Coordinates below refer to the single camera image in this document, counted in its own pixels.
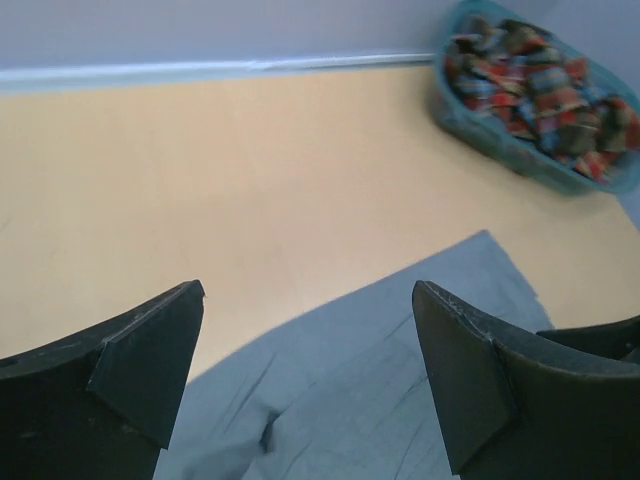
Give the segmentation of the grey long sleeve shirt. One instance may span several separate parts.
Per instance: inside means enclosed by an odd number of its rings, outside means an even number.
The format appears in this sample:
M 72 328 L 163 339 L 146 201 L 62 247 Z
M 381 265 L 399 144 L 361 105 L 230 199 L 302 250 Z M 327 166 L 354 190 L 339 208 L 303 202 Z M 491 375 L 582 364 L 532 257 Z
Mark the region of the grey long sleeve shirt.
M 413 319 L 431 280 L 503 320 L 550 326 L 487 232 L 257 338 L 185 389 L 159 479 L 448 479 Z

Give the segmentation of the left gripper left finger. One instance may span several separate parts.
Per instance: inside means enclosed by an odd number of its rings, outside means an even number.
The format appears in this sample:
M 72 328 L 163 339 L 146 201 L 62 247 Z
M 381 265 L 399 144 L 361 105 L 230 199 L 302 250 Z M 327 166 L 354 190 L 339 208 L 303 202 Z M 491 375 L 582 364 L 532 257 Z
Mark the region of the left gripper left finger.
M 2 478 L 152 478 L 173 433 L 204 296 L 200 281 L 186 281 L 2 359 Z

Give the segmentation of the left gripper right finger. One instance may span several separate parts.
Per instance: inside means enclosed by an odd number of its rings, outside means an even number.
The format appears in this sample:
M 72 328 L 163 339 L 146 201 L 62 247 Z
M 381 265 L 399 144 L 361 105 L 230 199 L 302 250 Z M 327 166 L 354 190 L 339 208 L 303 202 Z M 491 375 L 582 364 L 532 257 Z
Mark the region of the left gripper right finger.
M 638 477 L 637 318 L 532 333 L 425 281 L 412 307 L 453 474 Z

